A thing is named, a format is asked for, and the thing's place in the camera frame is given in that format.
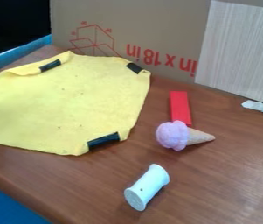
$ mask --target box diagram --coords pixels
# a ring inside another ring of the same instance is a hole
[[[114,49],[114,38],[97,24],[77,27],[72,35],[75,38],[70,39],[73,48],[69,50],[75,53],[91,56],[121,57]]]

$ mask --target toy ice cream cone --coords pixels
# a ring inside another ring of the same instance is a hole
[[[186,145],[200,144],[215,139],[215,136],[188,128],[184,122],[174,121],[162,123],[156,131],[157,141],[165,148],[180,151]]]

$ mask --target black clip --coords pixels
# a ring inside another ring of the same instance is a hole
[[[118,132],[91,140],[87,142],[87,146],[89,149],[91,149],[97,145],[114,142],[114,141],[120,141],[120,136]]]
[[[135,72],[136,74],[140,73],[142,68],[137,66],[135,63],[129,63],[127,64],[127,68]]]
[[[58,67],[60,65],[61,65],[61,62],[60,62],[59,59],[57,59],[57,60],[54,60],[53,62],[51,62],[51,63],[49,63],[47,65],[41,66],[39,69],[41,70],[41,73],[43,73],[43,72],[45,72],[45,71],[47,71],[49,69],[52,69],[54,67]]]

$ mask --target white spool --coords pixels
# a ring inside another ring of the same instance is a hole
[[[131,207],[143,211],[154,195],[169,182],[169,174],[160,165],[152,164],[135,184],[125,189],[125,199]]]

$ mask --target blue edge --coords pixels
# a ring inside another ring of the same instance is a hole
[[[50,45],[51,43],[52,43],[52,37],[51,35],[48,35],[43,38],[32,41],[27,45],[22,45],[14,49],[11,49],[7,52],[2,52],[0,53],[0,68],[6,67],[13,61],[18,60],[26,56],[27,54],[38,50],[42,46]]]
[[[51,35],[37,39],[27,45],[0,53],[0,68],[5,67],[15,60],[36,51],[42,46],[50,45]],[[34,213],[31,209],[21,205],[6,194],[0,192],[0,224],[42,224],[51,223],[45,218]]]

